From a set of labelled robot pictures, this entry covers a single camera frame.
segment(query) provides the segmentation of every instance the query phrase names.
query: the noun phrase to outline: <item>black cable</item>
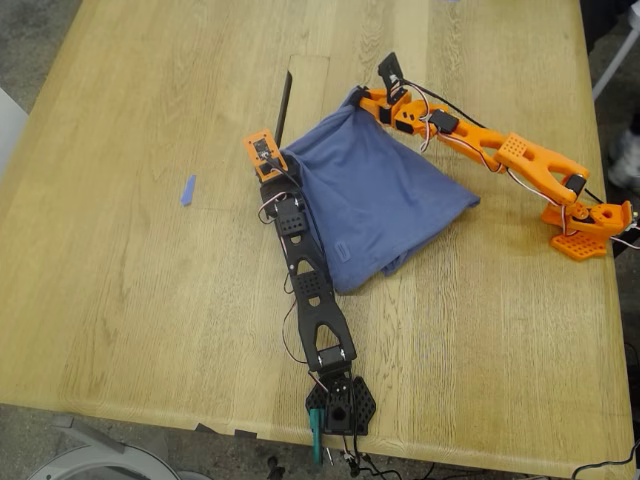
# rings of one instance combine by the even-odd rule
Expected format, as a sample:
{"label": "black cable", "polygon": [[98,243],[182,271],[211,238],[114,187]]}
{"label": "black cable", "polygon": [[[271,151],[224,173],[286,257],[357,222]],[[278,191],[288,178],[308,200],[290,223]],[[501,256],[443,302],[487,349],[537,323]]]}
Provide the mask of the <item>black cable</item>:
{"label": "black cable", "polygon": [[303,362],[302,360],[298,360],[296,357],[293,356],[293,353],[291,353],[291,350],[289,350],[289,346],[287,345],[287,341],[284,338],[284,326],[286,325],[287,322],[287,318],[289,317],[289,315],[291,314],[291,311],[293,310],[293,307],[295,307],[296,305],[296,300],[293,301],[293,303],[291,304],[291,307],[289,307],[289,310],[287,311],[287,314],[284,316],[284,318],[282,319],[282,344],[284,345],[284,349],[287,351],[287,353],[289,354],[289,357],[291,357],[291,360],[293,360],[294,362],[297,363],[301,363],[303,365],[306,365],[307,362]]}
{"label": "black cable", "polygon": [[282,284],[282,289],[284,290],[284,293],[286,293],[287,295],[291,295],[293,293],[293,285],[291,286],[291,290],[287,290],[287,279],[291,278],[291,272],[287,271],[287,276],[284,277],[284,283]]}
{"label": "black cable", "polygon": [[427,478],[429,478],[429,475],[431,475],[431,472],[433,472],[433,469],[435,468],[435,466],[436,466],[436,462],[431,462],[431,467],[427,471],[427,474],[422,478],[415,478],[414,480],[427,480]]}
{"label": "black cable", "polygon": [[585,188],[585,189],[584,189],[584,192],[585,192],[587,195],[589,195],[591,198],[593,198],[596,202],[598,202],[598,203],[604,203],[602,200],[600,200],[598,197],[596,197],[593,193],[591,193],[591,192],[589,191],[589,189],[588,189],[588,188]]}
{"label": "black cable", "polygon": [[351,455],[351,452],[347,448],[347,437],[344,434],[342,435],[342,443],[344,443],[344,451],[345,451],[345,453],[348,453],[349,455]]}
{"label": "black cable", "polygon": [[394,475],[396,475],[398,477],[398,480],[402,480],[402,475],[400,475],[398,473],[397,470],[385,470],[384,472],[381,472],[380,470],[378,470],[378,467],[375,466],[375,464],[373,463],[373,460],[371,460],[371,457],[369,456],[369,454],[365,453],[362,455],[362,459],[367,462],[369,465],[371,465],[371,468],[373,468],[376,473],[371,474],[372,477],[382,477],[383,480],[386,480],[386,478],[384,477],[385,474],[389,474],[389,473],[393,473]]}
{"label": "black cable", "polygon": [[479,477],[480,475],[485,475],[486,473],[487,473],[486,470],[481,470],[479,472],[463,473],[460,475],[449,475],[448,477],[443,477],[440,480],[450,480],[452,478]]}
{"label": "black cable", "polygon": [[298,187],[298,190],[300,190],[300,194],[302,195],[302,198],[304,199],[304,203],[307,204],[307,211],[309,212],[309,216],[311,217],[311,221],[313,222],[313,229],[316,231],[316,235],[318,237],[318,243],[319,243],[318,247],[320,248],[320,251],[322,252],[322,256],[326,258],[326,255],[325,255],[325,252],[324,252],[324,243],[322,242],[322,237],[320,236],[320,230],[318,229],[318,223],[316,222],[316,217],[313,215],[313,209],[311,208],[311,203],[309,202],[309,199],[307,198],[307,196],[304,194],[304,191],[302,190],[302,187],[296,181],[295,178],[293,178],[286,171],[284,171],[282,168],[280,168],[280,165],[277,165],[275,163],[275,160],[273,162],[269,162],[269,165],[271,165],[271,168],[274,168],[275,170],[277,170],[281,174],[283,174],[285,177],[287,177],[291,181],[291,183],[293,183],[296,187]]}
{"label": "black cable", "polygon": [[432,92],[431,90],[427,90],[426,88],[418,85],[417,83],[413,83],[410,82],[409,80],[402,80],[403,83],[406,83],[408,85],[412,85],[415,88],[422,90],[424,93],[426,93],[427,95],[429,95],[430,97],[433,98],[437,98],[438,100],[440,100],[441,102],[446,103],[447,105],[449,105],[451,108],[453,108],[456,112],[458,112],[460,115],[462,115],[464,118],[466,118],[467,120],[469,120],[471,123],[477,125],[480,128],[487,128],[484,125],[482,125],[480,122],[478,122],[477,120],[474,120],[473,118],[471,118],[470,115],[467,115],[464,111],[460,110],[458,107],[456,107],[453,103],[451,103],[449,100],[442,98],[440,95],[438,95],[435,92]]}
{"label": "black cable", "polygon": [[349,382],[351,383],[351,404],[353,405],[353,452],[356,454],[356,463],[360,465],[360,452],[358,452],[358,405],[356,403],[356,393],[353,387],[353,374],[349,369]]}
{"label": "black cable", "polygon": [[580,473],[583,470],[588,470],[590,468],[600,468],[606,465],[625,465],[629,463],[631,460],[633,460],[633,454],[636,453],[636,450],[639,445],[640,445],[640,438],[636,441],[636,443],[633,444],[633,447],[631,448],[631,452],[629,453],[629,458],[627,458],[626,460],[607,460],[600,463],[589,463],[587,465],[582,465],[581,467],[576,468],[571,474],[571,480],[576,480],[578,473]]}
{"label": "black cable", "polygon": [[638,192],[636,192],[633,188],[626,188],[625,190],[627,191],[627,193],[630,193],[631,195],[633,195],[634,197],[640,200],[640,194],[638,194]]}
{"label": "black cable", "polygon": [[624,345],[633,350],[633,355],[636,357],[636,365],[640,365],[640,358],[638,357],[638,350],[636,350],[636,347],[631,345],[629,342],[624,342]]}

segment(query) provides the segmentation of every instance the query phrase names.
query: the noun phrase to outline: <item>orange robot base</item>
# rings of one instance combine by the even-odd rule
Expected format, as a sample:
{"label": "orange robot base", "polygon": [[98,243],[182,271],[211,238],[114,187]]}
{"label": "orange robot base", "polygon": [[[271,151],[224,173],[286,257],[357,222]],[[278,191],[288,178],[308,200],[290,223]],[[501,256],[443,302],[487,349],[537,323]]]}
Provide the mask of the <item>orange robot base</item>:
{"label": "orange robot base", "polygon": [[556,250],[574,260],[586,260],[601,257],[607,253],[607,242],[613,235],[618,235],[633,221],[631,203],[622,205],[603,203],[586,207],[576,202],[564,211],[547,204],[542,216],[543,222],[564,228],[564,232],[551,238],[550,244]]}

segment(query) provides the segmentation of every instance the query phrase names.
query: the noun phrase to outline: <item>wire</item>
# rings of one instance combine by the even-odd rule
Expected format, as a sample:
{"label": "wire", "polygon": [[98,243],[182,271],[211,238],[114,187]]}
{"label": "wire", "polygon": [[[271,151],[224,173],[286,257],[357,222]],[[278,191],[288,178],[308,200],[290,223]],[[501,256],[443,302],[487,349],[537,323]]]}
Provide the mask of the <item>wire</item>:
{"label": "wire", "polygon": [[309,375],[313,379],[313,381],[316,382],[316,384],[324,390],[324,393],[329,393],[329,389],[325,387],[320,380],[318,380],[316,377],[313,376],[313,373],[311,373],[311,370],[307,371],[307,375]]}
{"label": "wire", "polygon": [[351,455],[351,452],[347,448],[347,437],[345,437],[344,435],[342,435],[342,445],[344,446],[344,452]]}
{"label": "wire", "polygon": [[294,362],[306,365],[307,362],[303,362],[302,360],[298,360],[296,357],[293,356],[293,354],[291,353],[291,350],[289,350],[289,346],[287,345],[287,340],[284,337],[284,327],[285,327],[285,325],[287,323],[287,317],[289,317],[289,315],[291,314],[291,311],[293,310],[293,307],[296,305],[296,301],[297,300],[293,301],[293,303],[291,304],[291,307],[289,307],[289,311],[287,312],[287,314],[284,316],[284,319],[282,320],[282,344],[284,345],[284,349],[289,354],[289,357],[291,357],[291,360],[293,360]]}
{"label": "wire", "polygon": [[539,192],[539,191],[537,191],[537,190],[534,190],[533,188],[531,188],[531,187],[529,187],[529,186],[525,185],[525,184],[524,184],[524,182],[522,182],[518,177],[516,177],[516,176],[515,176],[515,174],[514,174],[510,169],[508,169],[508,168],[507,168],[507,173],[508,173],[508,174],[509,174],[509,176],[510,176],[511,178],[513,178],[513,179],[516,181],[516,183],[518,183],[520,186],[522,186],[522,187],[526,188],[527,190],[529,190],[530,192],[535,193],[536,195],[538,195],[538,196],[540,196],[540,197],[544,198],[545,200],[547,200],[548,202],[552,203],[552,204],[553,204],[553,205],[555,205],[556,207],[559,207],[559,206],[560,206],[560,205],[559,205],[558,203],[556,203],[552,198],[547,197],[544,193],[541,193],[541,192]]}
{"label": "wire", "polygon": [[587,195],[589,195],[591,198],[593,198],[596,202],[598,202],[598,203],[604,203],[602,200],[600,200],[598,197],[596,197],[593,193],[591,193],[591,192],[589,191],[589,189],[588,189],[588,188],[585,188],[585,189],[584,189],[584,192],[585,192]]}
{"label": "wire", "polygon": [[574,236],[576,233],[578,233],[578,230],[574,230],[571,233],[567,233],[567,220],[566,220],[566,210],[567,210],[567,206],[563,205],[560,211],[560,217],[562,218],[562,234],[565,237],[572,237]]}
{"label": "wire", "polygon": [[435,468],[435,466],[436,466],[436,462],[431,462],[431,467],[429,467],[427,474],[422,478],[416,478],[414,480],[427,480],[427,478],[429,478],[429,475],[431,475],[431,472],[433,472],[433,469]]}
{"label": "wire", "polygon": [[271,168],[274,168],[274,169],[278,170],[281,174],[283,174],[285,177],[287,177],[291,181],[291,183],[293,183],[296,187],[298,187],[298,190],[300,190],[300,194],[302,195],[302,198],[304,199],[304,203],[307,204],[307,211],[309,212],[309,216],[311,217],[311,221],[313,222],[313,228],[316,231],[316,235],[318,237],[318,243],[319,243],[318,247],[320,248],[320,251],[322,252],[322,255],[324,257],[326,257],[325,251],[324,251],[324,243],[322,242],[322,237],[320,236],[320,230],[318,229],[318,222],[316,222],[316,217],[313,215],[313,210],[311,209],[311,203],[309,203],[309,199],[307,199],[307,196],[304,194],[304,191],[302,190],[302,187],[296,181],[295,178],[293,178],[286,171],[284,171],[282,168],[280,168],[280,165],[277,165],[276,163],[271,163],[271,162],[269,162],[269,165],[271,165]]}
{"label": "wire", "polygon": [[600,463],[590,463],[587,465],[582,465],[581,467],[576,468],[571,474],[571,480],[576,480],[578,473],[580,473],[583,470],[588,470],[590,468],[600,468],[606,465],[625,465],[626,463],[629,463],[631,460],[633,460],[633,454],[636,452],[639,445],[640,445],[640,438],[636,440],[636,443],[633,444],[633,447],[631,448],[631,452],[629,453],[629,458],[627,458],[626,460],[607,460]]}
{"label": "wire", "polygon": [[398,473],[397,470],[391,469],[391,470],[385,470],[384,472],[381,472],[380,470],[378,470],[378,467],[375,466],[375,464],[373,463],[373,460],[371,460],[371,457],[368,454],[365,453],[364,455],[362,455],[362,459],[365,462],[367,462],[369,465],[371,465],[371,468],[373,468],[376,471],[376,473],[371,474],[372,477],[382,477],[383,480],[386,480],[385,474],[393,473],[398,477],[398,480],[402,480],[402,475],[400,475],[400,473]]}
{"label": "wire", "polygon": [[284,239],[282,237],[280,237],[280,245],[282,245],[282,251],[284,252],[284,256],[285,258],[287,257],[287,246],[284,244]]}
{"label": "wire", "polygon": [[637,199],[640,199],[640,194],[638,194],[638,192],[636,192],[633,188],[626,188],[625,190],[627,191],[627,193],[630,193]]}
{"label": "wire", "polygon": [[433,97],[433,98],[437,98],[437,99],[438,99],[438,100],[440,100],[441,102],[446,103],[446,104],[447,104],[447,105],[449,105],[451,108],[453,108],[456,112],[458,112],[460,115],[462,115],[464,118],[466,118],[467,120],[469,120],[471,123],[473,123],[473,124],[477,125],[478,127],[480,127],[480,128],[487,128],[487,127],[485,127],[484,125],[482,125],[480,122],[478,122],[477,120],[474,120],[473,118],[471,118],[471,116],[470,116],[470,115],[467,115],[464,111],[460,110],[458,107],[456,107],[456,106],[455,106],[453,103],[451,103],[449,100],[447,100],[447,99],[445,99],[445,98],[441,97],[441,96],[440,96],[440,95],[438,95],[437,93],[432,92],[431,90],[427,90],[426,88],[424,88],[424,87],[422,87],[422,86],[420,86],[420,85],[418,85],[418,84],[416,84],[416,83],[410,82],[409,80],[404,80],[404,79],[403,79],[403,80],[401,80],[401,82],[402,82],[402,83],[405,83],[405,84],[407,84],[407,85],[412,85],[412,86],[414,86],[415,88],[418,88],[418,89],[422,90],[422,91],[423,91],[424,93],[426,93],[427,95],[429,95],[429,96],[431,96],[431,97]]}
{"label": "wire", "polygon": [[614,242],[620,242],[624,245],[626,245],[629,248],[633,248],[634,250],[640,250],[640,247],[637,245],[631,245],[629,242],[625,242],[624,240],[622,240],[621,238],[617,238],[617,237],[609,237],[611,238],[611,240],[613,240]]}
{"label": "wire", "polygon": [[266,202],[264,202],[264,203],[260,206],[260,208],[258,209],[258,218],[260,219],[260,221],[261,221],[263,224],[265,224],[265,225],[270,225],[270,224],[272,224],[272,223],[274,222],[275,218],[271,219],[271,221],[270,221],[270,222],[265,222],[264,220],[262,220],[262,216],[260,216],[260,213],[262,212],[262,210],[264,210],[264,209],[265,209],[265,207],[266,207],[267,205],[269,205],[271,202],[274,202],[274,201],[278,200],[278,199],[279,199],[280,197],[282,197],[282,196],[285,196],[285,197],[286,197],[286,196],[287,196],[287,193],[286,193],[286,192],[276,193],[273,197],[271,197],[269,200],[267,200]]}
{"label": "wire", "polygon": [[464,147],[470,148],[471,150],[474,150],[479,156],[480,156],[480,160],[482,160],[482,164],[487,167],[487,170],[489,170],[491,173],[498,173],[500,171],[500,169],[502,168],[502,165],[499,165],[498,168],[496,168],[495,170],[491,170],[491,168],[489,168],[489,165],[487,164],[487,161],[484,158],[484,155],[482,154],[482,152],[480,150],[478,150],[476,147],[474,147],[473,145],[465,142],[464,140],[460,140],[459,138],[456,137],[452,137],[451,135],[446,135],[444,133],[440,133],[437,132],[436,135],[438,135],[439,137],[442,138],[446,138],[448,140],[452,140],[453,142],[456,142]]}
{"label": "wire", "polygon": [[360,465],[360,452],[358,452],[358,404],[356,403],[356,394],[353,387],[353,374],[349,369],[349,383],[351,383],[351,404],[353,405],[353,452],[356,454],[356,463]]}
{"label": "wire", "polygon": [[467,472],[458,475],[449,475],[448,477],[443,477],[440,480],[450,480],[451,478],[466,478],[466,477],[479,477],[480,475],[485,475],[487,473],[486,470],[481,470],[479,472]]}
{"label": "wire", "polygon": [[287,270],[287,276],[284,277],[284,283],[282,284],[282,289],[284,290],[284,293],[286,293],[287,295],[291,295],[293,293],[293,285],[291,286],[291,290],[287,290],[287,279],[291,278],[291,272],[289,272]]}
{"label": "wire", "polygon": [[629,347],[631,350],[633,350],[633,355],[636,357],[636,365],[640,365],[640,358],[638,357],[638,350],[636,350],[636,347],[634,347],[629,342],[624,342],[624,345],[625,347]]}
{"label": "wire", "polygon": [[429,117],[431,117],[429,110],[431,109],[431,107],[429,106],[429,101],[427,100],[427,97],[424,96],[424,93],[422,93],[422,91],[415,84],[411,82],[407,82],[407,85],[415,89],[415,91],[420,94],[420,96],[422,97],[422,100],[424,100],[424,105],[427,109],[426,113],[422,117],[420,117],[420,120],[424,121],[424,128],[425,128],[425,137],[424,137],[424,141],[420,144],[420,153],[424,153],[427,150],[427,147],[429,146],[429,142],[431,141],[431,135],[429,132]]}

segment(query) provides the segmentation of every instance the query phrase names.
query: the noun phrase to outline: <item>white object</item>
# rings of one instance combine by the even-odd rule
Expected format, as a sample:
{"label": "white object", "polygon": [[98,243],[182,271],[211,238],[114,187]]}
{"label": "white object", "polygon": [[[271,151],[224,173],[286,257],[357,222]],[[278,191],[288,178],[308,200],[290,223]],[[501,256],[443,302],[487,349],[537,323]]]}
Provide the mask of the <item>white object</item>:
{"label": "white object", "polygon": [[629,53],[629,50],[631,50],[631,47],[636,43],[638,36],[640,36],[640,0],[631,5],[629,9],[629,25],[631,25],[629,35],[627,35],[618,53],[613,57],[613,60],[611,60],[611,63],[593,87],[591,95],[594,101],[600,96],[602,90],[607,86],[607,83],[609,83],[613,74],[616,73],[616,70],[627,56],[627,53]]}
{"label": "white object", "polygon": [[625,130],[611,145],[609,155],[614,162],[609,168],[609,181],[619,188],[640,187],[640,136]]}
{"label": "white object", "polygon": [[0,88],[0,177],[25,123],[27,113]]}
{"label": "white object", "polygon": [[[30,480],[210,480],[194,472],[178,474],[153,453],[118,443],[69,415],[57,415],[52,425],[86,445],[54,458],[34,472]],[[164,453],[165,445],[156,443]]]}

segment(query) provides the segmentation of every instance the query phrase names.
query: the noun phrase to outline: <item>person's shoe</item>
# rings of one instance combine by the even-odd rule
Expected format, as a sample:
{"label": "person's shoe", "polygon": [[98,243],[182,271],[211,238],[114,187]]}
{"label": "person's shoe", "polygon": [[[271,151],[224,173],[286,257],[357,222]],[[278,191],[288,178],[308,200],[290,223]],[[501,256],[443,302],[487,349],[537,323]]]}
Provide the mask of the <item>person's shoe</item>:
{"label": "person's shoe", "polygon": [[640,188],[640,135],[626,130],[609,146],[609,181],[619,188]]}

